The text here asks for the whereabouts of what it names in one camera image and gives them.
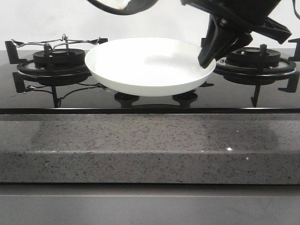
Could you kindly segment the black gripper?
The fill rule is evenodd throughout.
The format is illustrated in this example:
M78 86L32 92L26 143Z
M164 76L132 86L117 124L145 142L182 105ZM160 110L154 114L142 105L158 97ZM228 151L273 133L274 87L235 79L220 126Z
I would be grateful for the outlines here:
M284 43L292 33L290 30L269 18L278 6L278 0L182 0L182 5L191 5L210 13L206 37L201 42L198 61L207 68L213 60L245 47L253 40L247 33L234 34L234 30L222 19L232 22L239 30L248 30Z

